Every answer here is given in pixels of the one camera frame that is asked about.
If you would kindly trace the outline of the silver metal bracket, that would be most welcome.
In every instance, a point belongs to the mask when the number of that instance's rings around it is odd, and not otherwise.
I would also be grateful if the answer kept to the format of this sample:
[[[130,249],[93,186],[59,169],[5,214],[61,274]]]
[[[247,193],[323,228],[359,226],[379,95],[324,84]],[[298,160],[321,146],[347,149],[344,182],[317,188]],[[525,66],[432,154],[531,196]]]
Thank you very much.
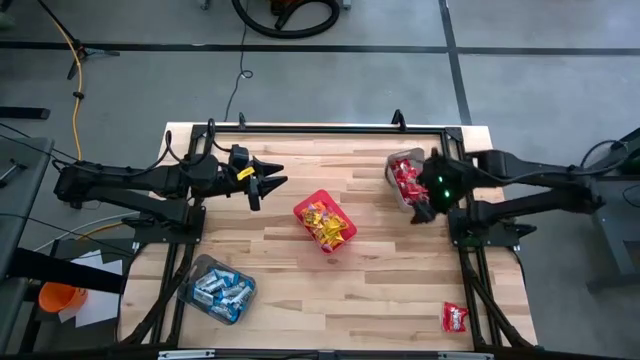
[[[157,360],[208,360],[215,355],[214,349],[170,350],[159,352]]]
[[[493,354],[478,352],[442,351],[437,355],[438,360],[495,360]]]

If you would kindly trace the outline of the white paper sheet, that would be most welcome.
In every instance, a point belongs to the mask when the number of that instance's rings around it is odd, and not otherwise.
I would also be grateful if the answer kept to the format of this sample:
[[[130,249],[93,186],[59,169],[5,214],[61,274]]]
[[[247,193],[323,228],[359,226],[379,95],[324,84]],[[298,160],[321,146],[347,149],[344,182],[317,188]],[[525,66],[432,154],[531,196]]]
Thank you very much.
[[[121,275],[123,271],[123,262],[121,260],[105,263],[102,260],[100,250],[85,253],[79,258],[73,259],[72,262],[117,275]],[[76,328],[113,319],[118,314],[119,300],[119,294],[89,290],[88,296],[81,307],[62,310],[58,313],[58,318],[61,323],[74,319]]]

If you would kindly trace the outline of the black flat bar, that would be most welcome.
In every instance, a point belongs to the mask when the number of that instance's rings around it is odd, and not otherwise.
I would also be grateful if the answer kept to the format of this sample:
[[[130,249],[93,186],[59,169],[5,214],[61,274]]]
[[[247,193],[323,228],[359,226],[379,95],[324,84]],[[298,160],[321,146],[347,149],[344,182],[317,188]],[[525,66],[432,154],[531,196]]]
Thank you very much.
[[[49,116],[47,108],[0,106],[0,118],[47,120]]]

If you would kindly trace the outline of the grey metal tool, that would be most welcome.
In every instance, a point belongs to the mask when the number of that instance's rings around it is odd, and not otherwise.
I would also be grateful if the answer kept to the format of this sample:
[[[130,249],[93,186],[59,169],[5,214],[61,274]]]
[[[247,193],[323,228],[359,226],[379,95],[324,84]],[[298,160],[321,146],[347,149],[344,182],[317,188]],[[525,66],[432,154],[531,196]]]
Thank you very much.
[[[19,173],[20,171],[26,170],[28,168],[27,165],[17,161],[14,158],[10,159],[10,163],[11,166],[2,175],[0,175],[0,189],[6,187],[9,183],[10,178],[16,173]]]

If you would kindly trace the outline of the orange cup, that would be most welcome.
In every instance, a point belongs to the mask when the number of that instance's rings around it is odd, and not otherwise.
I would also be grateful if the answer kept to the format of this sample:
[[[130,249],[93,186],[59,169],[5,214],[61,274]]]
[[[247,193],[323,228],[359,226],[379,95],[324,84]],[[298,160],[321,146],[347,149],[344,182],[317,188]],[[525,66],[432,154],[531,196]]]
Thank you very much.
[[[80,309],[86,302],[88,290],[67,284],[47,282],[38,295],[39,307],[47,313]]]

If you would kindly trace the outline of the dark grey metal stand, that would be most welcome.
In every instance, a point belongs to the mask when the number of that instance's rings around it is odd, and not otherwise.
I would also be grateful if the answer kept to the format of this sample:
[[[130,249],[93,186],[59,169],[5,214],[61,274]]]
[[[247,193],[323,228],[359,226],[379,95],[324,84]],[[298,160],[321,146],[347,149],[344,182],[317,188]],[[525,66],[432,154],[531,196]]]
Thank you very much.
[[[611,145],[596,166],[619,160],[619,168],[592,181],[604,205],[590,215],[556,211],[549,231],[558,258],[587,272],[582,279],[591,294],[640,286],[640,128]]]

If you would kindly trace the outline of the clear grey plastic bin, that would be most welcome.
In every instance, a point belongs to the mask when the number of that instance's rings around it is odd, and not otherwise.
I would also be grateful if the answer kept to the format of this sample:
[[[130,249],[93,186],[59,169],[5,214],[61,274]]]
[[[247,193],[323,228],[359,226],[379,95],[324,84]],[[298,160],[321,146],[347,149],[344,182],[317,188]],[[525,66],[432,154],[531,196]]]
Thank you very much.
[[[194,286],[194,283],[202,276],[206,275],[209,272],[214,272],[215,269],[218,270],[225,270],[225,271],[229,271],[229,272],[234,272],[237,273],[239,275],[239,283],[245,281],[245,280],[249,280],[252,281],[255,284],[255,289],[254,289],[254,293],[253,296],[251,297],[251,299],[248,301],[246,307],[242,310],[242,311],[236,311],[232,305],[230,304],[231,300],[233,298],[221,298],[220,297],[220,291],[222,288],[227,288],[230,286],[227,286],[225,284],[225,280],[222,278],[218,278],[218,280],[215,283],[210,284],[209,286],[207,286],[204,290],[208,293],[211,293],[214,297],[214,304],[218,305],[218,304],[224,304],[229,308],[232,308],[235,313],[236,313],[236,321],[235,322],[230,322],[228,320],[226,320],[223,317],[218,316],[215,313],[212,313],[210,311],[211,307],[206,307],[203,306],[202,304],[200,304],[199,302],[195,301],[192,297],[192,292],[193,289],[196,288]],[[191,270],[189,271],[189,273],[187,274],[187,277],[182,281],[182,283],[180,284],[179,288],[178,288],[178,297],[179,299],[184,302],[185,304],[188,304],[198,310],[200,310],[201,312],[203,312],[204,314],[208,315],[209,317],[225,324],[225,325],[234,325],[236,324],[243,316],[244,314],[249,310],[251,303],[253,301],[253,298],[255,297],[257,293],[257,283],[256,280],[253,277],[250,277],[248,275],[245,275],[243,273],[241,273],[240,271],[214,259],[213,257],[209,256],[209,255],[200,255],[196,258],[194,264],[191,267]]]

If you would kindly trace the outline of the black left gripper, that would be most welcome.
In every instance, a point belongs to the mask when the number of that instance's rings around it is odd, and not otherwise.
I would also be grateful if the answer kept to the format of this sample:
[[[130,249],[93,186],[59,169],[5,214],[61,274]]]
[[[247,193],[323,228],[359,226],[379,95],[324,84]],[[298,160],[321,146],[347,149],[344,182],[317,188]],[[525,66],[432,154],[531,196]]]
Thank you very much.
[[[284,169],[282,164],[270,163],[253,157],[251,165],[254,174],[243,179],[237,180],[237,172],[232,166],[220,163],[220,170],[224,178],[222,192],[230,197],[233,193],[244,193],[249,200],[249,207],[252,211],[260,210],[260,197],[265,198],[269,193],[287,182],[287,176],[270,176]]]

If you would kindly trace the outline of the white plastic bin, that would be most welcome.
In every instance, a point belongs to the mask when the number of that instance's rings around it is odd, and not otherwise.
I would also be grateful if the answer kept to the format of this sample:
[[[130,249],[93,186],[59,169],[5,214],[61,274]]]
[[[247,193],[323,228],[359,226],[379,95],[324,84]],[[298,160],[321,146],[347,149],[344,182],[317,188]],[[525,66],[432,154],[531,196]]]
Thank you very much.
[[[384,175],[387,183],[391,186],[391,191],[400,207],[404,212],[413,211],[413,207],[407,204],[407,201],[402,198],[402,195],[398,189],[398,183],[396,177],[393,175],[390,165],[392,162],[400,159],[409,159],[412,166],[416,169],[418,174],[421,173],[421,165],[425,160],[425,152],[421,148],[412,148],[409,150],[393,153],[387,157]]]

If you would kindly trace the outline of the black floor tripod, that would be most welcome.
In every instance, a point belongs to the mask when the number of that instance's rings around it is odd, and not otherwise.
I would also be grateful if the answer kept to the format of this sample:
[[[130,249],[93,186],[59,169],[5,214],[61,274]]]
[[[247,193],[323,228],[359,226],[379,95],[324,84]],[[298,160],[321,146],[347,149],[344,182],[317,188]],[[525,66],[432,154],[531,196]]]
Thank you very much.
[[[58,31],[63,35],[64,39],[68,42],[70,49],[72,50],[74,59],[72,65],[67,74],[67,79],[72,80],[80,70],[80,65],[82,65],[89,57],[96,55],[110,56],[110,57],[119,57],[119,51],[113,50],[105,50],[100,48],[92,48],[86,46],[79,39],[75,38],[71,32],[62,24],[62,22],[58,19],[58,17],[53,13],[53,11],[48,7],[48,5],[43,0],[36,0],[40,7],[47,13],[48,17],[51,19],[53,24],[56,26]]]

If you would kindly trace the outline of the pink plastic bin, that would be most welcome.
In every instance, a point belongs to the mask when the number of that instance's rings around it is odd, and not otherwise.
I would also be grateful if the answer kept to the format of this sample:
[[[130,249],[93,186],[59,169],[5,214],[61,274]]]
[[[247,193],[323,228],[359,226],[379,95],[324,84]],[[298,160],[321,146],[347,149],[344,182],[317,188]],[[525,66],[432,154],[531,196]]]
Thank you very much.
[[[324,201],[326,204],[329,204],[333,208],[334,213],[336,213],[339,216],[341,216],[349,225],[349,227],[346,230],[343,230],[341,232],[341,235],[344,238],[344,243],[342,245],[340,245],[339,247],[337,247],[333,252],[330,252],[330,253],[323,251],[321,249],[321,247],[320,247],[320,244],[315,240],[315,238],[313,236],[313,231],[315,229],[321,229],[321,227],[309,228],[309,227],[305,226],[304,222],[303,222],[303,218],[301,216],[301,211],[304,208],[306,208],[310,203],[313,203],[313,202],[316,202],[316,201]],[[305,200],[303,200],[301,203],[296,205],[294,207],[294,209],[293,209],[293,214],[296,217],[296,219],[298,220],[298,222],[302,225],[302,227],[306,231],[306,233],[311,237],[313,242],[326,255],[330,255],[330,254],[335,253],[337,250],[342,248],[346,243],[348,243],[351,239],[353,239],[354,236],[357,234],[357,227],[350,220],[350,218],[346,215],[346,213],[340,208],[340,206],[333,200],[333,198],[329,195],[329,193],[327,191],[325,191],[325,190],[316,191],[315,193],[313,193],[309,197],[307,197]]]

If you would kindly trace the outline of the grey side table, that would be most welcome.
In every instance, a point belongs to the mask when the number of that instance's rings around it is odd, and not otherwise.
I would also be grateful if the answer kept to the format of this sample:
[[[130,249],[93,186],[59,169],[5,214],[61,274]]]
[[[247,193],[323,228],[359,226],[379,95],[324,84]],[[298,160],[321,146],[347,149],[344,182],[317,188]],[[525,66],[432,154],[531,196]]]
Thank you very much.
[[[0,189],[0,355],[6,351],[26,291],[26,282],[7,277],[5,270],[20,243],[53,145],[48,138],[0,140],[0,175],[11,166],[11,158],[28,166]]]

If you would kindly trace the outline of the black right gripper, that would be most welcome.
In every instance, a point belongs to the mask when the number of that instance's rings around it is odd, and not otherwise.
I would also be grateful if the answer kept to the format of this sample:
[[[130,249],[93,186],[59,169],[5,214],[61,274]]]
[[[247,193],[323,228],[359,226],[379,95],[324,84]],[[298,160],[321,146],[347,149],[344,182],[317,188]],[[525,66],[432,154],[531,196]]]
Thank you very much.
[[[438,149],[422,165],[417,182],[427,190],[429,200],[412,205],[414,215],[412,224],[433,221],[438,213],[446,214],[455,207],[469,192],[464,184],[465,169],[460,161],[444,156]]]

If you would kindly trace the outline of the black beam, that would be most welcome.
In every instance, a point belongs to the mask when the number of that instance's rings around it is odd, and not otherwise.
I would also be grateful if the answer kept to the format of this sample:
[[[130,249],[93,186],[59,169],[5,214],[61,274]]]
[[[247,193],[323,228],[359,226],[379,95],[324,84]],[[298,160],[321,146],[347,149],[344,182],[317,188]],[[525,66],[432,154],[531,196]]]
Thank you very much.
[[[124,277],[119,274],[17,248],[5,275],[54,282],[90,290],[122,294]]]

